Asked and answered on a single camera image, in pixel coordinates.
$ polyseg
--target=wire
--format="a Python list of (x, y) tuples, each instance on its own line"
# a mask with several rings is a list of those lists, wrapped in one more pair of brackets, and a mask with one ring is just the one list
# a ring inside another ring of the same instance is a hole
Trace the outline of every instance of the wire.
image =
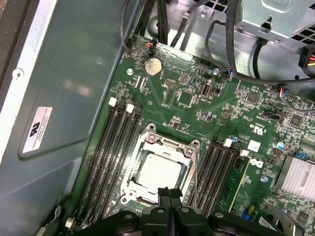
[(120, 38), (121, 38), (123, 47), (126, 49), (126, 51), (128, 51), (129, 53), (136, 53), (136, 52), (139, 52), (139, 51), (145, 49), (147, 47), (147, 44), (140, 46), (138, 48), (135, 48), (135, 49), (131, 49), (130, 47), (128, 47), (126, 45), (126, 40), (125, 40), (125, 35), (124, 35), (124, 20), (125, 20), (126, 9), (127, 9), (130, 1), (131, 0), (126, 0), (124, 3), (124, 7), (123, 7), (123, 11), (122, 11), (122, 17), (120, 20)]
[(252, 84), (260, 84), (260, 85), (297, 85), (304, 84), (309, 82), (315, 82), (314, 78), (306, 78), (300, 80), (258, 80), (253, 77), (241, 74), (237, 72), (236, 63), (235, 63), (235, 55), (234, 55), (234, 24), (235, 24), (235, 15), (236, 15), (236, 0), (228, 0), (228, 8), (226, 14), (226, 54), (228, 62), (231, 66), (231, 70), (233, 72), (233, 76), (238, 80), (242, 80), (244, 82), (252, 83)]
[(161, 0), (157, 0), (157, 40), (163, 43), (163, 13)]
[[(187, 13), (190, 15), (194, 10), (196, 10), (198, 7), (208, 3), (209, 0), (200, 0), (198, 2), (196, 2), (191, 8), (188, 9)], [(188, 18), (183, 17), (182, 22), (178, 28), (177, 34), (175, 35), (174, 39), (171, 42), (171, 47), (175, 47), (178, 40), (180, 39), (180, 37), (182, 36), (185, 27), (188, 23)]]
[(166, 0), (161, 0), (162, 8), (162, 23), (163, 23), (163, 43), (167, 45), (168, 42), (168, 19), (167, 19), (167, 9), (166, 9)]
[(150, 14), (152, 12), (153, 6), (154, 6), (154, 2), (155, 0), (149, 0), (147, 6), (144, 6), (146, 8), (146, 13), (143, 19), (143, 22), (141, 24), (141, 28), (140, 28), (140, 35), (144, 36), (144, 33), (146, 31), (148, 22), (149, 22), (149, 18), (150, 18)]
[(260, 50), (267, 43), (268, 43), (268, 40), (261, 37), (259, 37), (256, 41), (256, 48), (254, 51), (254, 55), (252, 57), (252, 70), (254, 72), (256, 79), (261, 79), (259, 70), (258, 70), (258, 58), (259, 58)]
[(221, 21), (213, 21), (211, 23), (209, 30), (208, 30), (208, 33), (207, 33), (207, 36), (206, 36), (206, 39), (205, 39), (205, 51), (206, 51), (206, 54), (207, 54), (210, 62), (212, 62), (220, 70), (226, 70), (225, 66), (221, 66), (219, 63), (216, 62), (216, 60), (214, 60), (214, 58), (210, 52), (210, 48), (209, 48), (209, 39), (213, 33), (213, 29), (214, 29), (215, 25), (225, 26), (225, 23), (223, 23)]
[(313, 110), (300, 110), (300, 109), (296, 109), (295, 107), (291, 106), (286, 100), (284, 97), (281, 97), (280, 98), (281, 101), (287, 106), (289, 107), (290, 109), (296, 111), (296, 112), (301, 112), (301, 113), (309, 113), (309, 112), (315, 112), (315, 109)]

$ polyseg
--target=screw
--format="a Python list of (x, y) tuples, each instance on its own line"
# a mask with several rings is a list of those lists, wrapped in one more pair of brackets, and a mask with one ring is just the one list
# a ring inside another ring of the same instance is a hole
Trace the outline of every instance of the screw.
[(148, 136), (149, 143), (154, 143), (156, 141), (156, 137), (153, 134), (150, 134)]
[(223, 218), (224, 215), (223, 215), (222, 213), (220, 213), (220, 212), (217, 212), (217, 213), (215, 214), (215, 217), (217, 217), (217, 218)]
[(201, 17), (204, 18), (206, 15), (207, 15), (207, 11), (206, 11), (206, 10), (203, 10), (203, 11), (201, 12)]
[(187, 212), (189, 212), (189, 209), (184, 207), (184, 208), (181, 209), (181, 211), (187, 213)]
[(267, 176), (262, 176), (260, 178), (260, 180), (261, 180), (261, 182), (266, 183), (266, 182), (268, 182), (269, 178)]
[(186, 155), (186, 156), (191, 156), (191, 155), (192, 155), (192, 150), (191, 150), (190, 148), (187, 148), (187, 149), (185, 150), (185, 155)]
[(213, 71), (212, 71), (212, 73), (213, 73), (214, 75), (219, 75), (219, 74), (220, 74), (220, 69), (219, 69), (219, 68), (214, 68)]
[(13, 72), (12, 72), (12, 77), (14, 79), (20, 79), (24, 76), (24, 71), (20, 68), (16, 68)]
[(132, 68), (129, 68), (127, 70), (127, 75), (133, 75), (133, 69)]

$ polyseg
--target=heatsink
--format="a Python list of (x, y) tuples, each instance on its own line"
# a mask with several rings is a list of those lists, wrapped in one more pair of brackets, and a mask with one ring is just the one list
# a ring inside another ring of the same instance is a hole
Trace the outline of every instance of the heatsink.
[(295, 197), (315, 202), (315, 163), (287, 156), (276, 188)]

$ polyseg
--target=white label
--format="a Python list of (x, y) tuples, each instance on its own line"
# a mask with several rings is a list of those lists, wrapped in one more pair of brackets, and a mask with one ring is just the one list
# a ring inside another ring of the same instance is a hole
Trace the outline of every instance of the white label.
[(253, 166), (257, 166), (258, 168), (262, 168), (262, 166), (264, 165), (264, 163), (262, 161), (257, 161), (256, 159), (251, 159), (251, 164)]
[(250, 143), (248, 144), (248, 147), (247, 147), (248, 150), (258, 152), (259, 148), (260, 148), (259, 142), (256, 142), (254, 140), (250, 140)]
[(52, 107), (38, 107), (26, 139), (23, 153), (39, 149), (43, 139)]
[(265, 226), (265, 227), (267, 227), (267, 228), (269, 228), (269, 229), (272, 229), (272, 230), (274, 230), (274, 231), (277, 231), (274, 227), (272, 227), (271, 224), (269, 224), (268, 221), (266, 221), (266, 220), (265, 220), (264, 218), (262, 218), (262, 217), (260, 217), (259, 223), (260, 223), (262, 226)]

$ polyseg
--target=ram slot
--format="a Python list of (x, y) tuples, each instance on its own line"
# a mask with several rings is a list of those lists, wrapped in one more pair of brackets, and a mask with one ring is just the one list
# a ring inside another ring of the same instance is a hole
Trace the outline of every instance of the ram slot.
[(217, 164), (220, 161), (220, 157), (225, 153), (225, 150), (221, 145), (218, 145), (211, 154), (211, 164), (206, 171), (204, 179), (201, 181), (201, 185), (197, 190), (197, 207), (201, 209), (205, 205), (205, 201), (208, 198), (208, 190), (213, 185), (213, 181), (216, 177)]
[(87, 176), (86, 176), (84, 183), (83, 183), (83, 188), (82, 188), (83, 191), (80, 194), (80, 198), (79, 198), (78, 205), (76, 208), (76, 209), (78, 209), (78, 211), (77, 211), (78, 216), (81, 215), (81, 213), (82, 213), (85, 201), (86, 201), (87, 196), (88, 196), (89, 186), (91, 186), (91, 183), (95, 179), (96, 172), (97, 172), (97, 163), (100, 163), (100, 157), (99, 157), (97, 151), (100, 150), (100, 147), (104, 144), (104, 142), (107, 138), (107, 135), (108, 135), (110, 129), (112, 128), (112, 122), (114, 120), (116, 110), (117, 110), (116, 106), (111, 107), (109, 115), (108, 115), (107, 120), (105, 122), (104, 128), (102, 130), (101, 138), (97, 144), (96, 152), (92, 156), (92, 159), (89, 163), (88, 173), (87, 173)]
[(111, 119), (109, 123), (108, 129), (106, 129), (104, 136), (102, 136), (101, 141), (97, 145), (97, 148), (95, 150), (94, 156), (95, 156), (95, 162), (92, 165), (92, 171), (91, 175), (88, 176), (88, 181), (86, 185), (84, 186), (84, 192), (83, 192), (83, 201), (81, 204), (81, 207), (79, 208), (77, 215), (80, 217), (85, 216), (85, 209), (87, 208), (87, 205), (89, 203), (90, 199), (90, 192), (93, 189), (93, 186), (95, 185), (95, 181), (97, 181), (97, 173), (100, 168), (100, 165), (102, 161), (104, 160), (104, 151), (107, 149), (108, 145), (111, 143), (111, 137), (115, 134), (115, 130), (117, 129), (117, 121), (119, 117), (121, 116), (121, 113), (124, 110), (125, 103), (124, 102), (118, 102), (116, 109), (115, 109), (115, 115)]
[[(198, 175), (197, 175), (197, 187), (198, 188), (201, 186), (201, 181), (205, 178), (207, 170), (209, 169), (209, 167), (211, 165), (212, 158), (210, 157), (210, 155), (214, 152), (215, 148), (217, 148), (215, 146), (215, 143), (213, 141), (211, 141), (208, 148), (207, 148), (207, 153), (205, 155), (205, 158), (202, 161), (201, 167), (198, 170)], [(195, 198), (195, 192), (192, 189), (191, 194), (190, 194), (189, 199), (188, 199), (188, 202), (187, 202), (188, 206), (193, 205), (194, 198)]]
[(218, 197), (222, 190), (222, 186), (226, 180), (227, 174), (230, 172), (232, 162), (235, 160), (235, 150), (230, 149), (227, 151), (227, 155), (222, 157), (222, 165), (218, 166), (218, 175), (214, 185), (209, 189), (208, 199), (206, 206), (204, 207), (204, 215), (208, 216), (212, 212), (213, 207), (218, 201)]
[(104, 193), (106, 192), (107, 183), (113, 184), (111, 181), (109, 181), (109, 177), (111, 173), (114, 171), (115, 164), (117, 162), (118, 154), (120, 152), (120, 149), (123, 145), (123, 142), (125, 140), (126, 135), (128, 134), (128, 128), (130, 125), (130, 122), (132, 120), (132, 115), (127, 113), (127, 118), (124, 121), (124, 124), (121, 128), (122, 133), (118, 134), (118, 141), (116, 143), (116, 147), (114, 148), (114, 152), (109, 156), (108, 164), (106, 164), (105, 168), (102, 170), (102, 182), (100, 182), (100, 191), (97, 196), (96, 204), (94, 205), (91, 213), (93, 216), (93, 221), (96, 221), (98, 218), (98, 211), (99, 211), (99, 205), (100, 201), (103, 198)]
[(215, 186), (218, 184), (219, 177), (221, 174), (222, 169), (224, 168), (224, 163), (226, 157), (229, 155), (229, 150), (225, 149), (224, 147), (221, 149), (219, 155), (216, 155), (216, 160), (213, 163), (212, 173), (210, 178), (208, 179), (207, 184), (205, 184), (205, 190), (203, 195), (206, 196), (202, 202), (200, 202), (200, 209), (203, 214), (205, 214), (209, 208), (209, 204), (211, 202), (211, 195), (213, 191), (215, 191)]
[(140, 122), (140, 118), (142, 115), (142, 109), (141, 108), (136, 108), (134, 115), (133, 115), (133, 124), (131, 125), (131, 129), (128, 133), (128, 136), (126, 138), (126, 141), (124, 143), (124, 148), (123, 151), (120, 155), (120, 158), (118, 160), (118, 164), (116, 166), (116, 170), (113, 172), (113, 176), (110, 179), (110, 188), (109, 191), (107, 193), (105, 193), (103, 195), (102, 201), (100, 202), (99, 205), (99, 209), (100, 211), (98, 212), (99, 216), (101, 216), (101, 218), (105, 218), (105, 216), (107, 215), (106, 210), (108, 209), (109, 205), (110, 205), (110, 200), (113, 196), (114, 190), (117, 186), (119, 186), (119, 176), (122, 174), (122, 170), (124, 167), (124, 163), (126, 161), (126, 157), (128, 155), (128, 151), (130, 149), (130, 147), (132, 146), (132, 142), (135, 140), (135, 137), (137, 136), (137, 129), (139, 128), (139, 122)]
[(101, 165), (96, 174), (96, 183), (93, 184), (92, 189), (90, 191), (90, 195), (86, 204), (86, 208), (84, 211), (85, 220), (89, 219), (91, 216), (91, 212), (93, 210), (93, 206), (97, 200), (99, 191), (102, 187), (104, 181), (104, 173), (108, 168), (108, 164), (113, 159), (112, 151), (115, 149), (115, 145), (117, 145), (116, 140), (121, 136), (123, 132), (123, 128), (127, 122), (127, 115), (123, 113), (123, 110), (118, 112), (117, 118), (114, 121), (114, 129), (109, 139), (107, 141), (107, 145), (104, 149), (101, 150), (100, 155), (102, 156)]

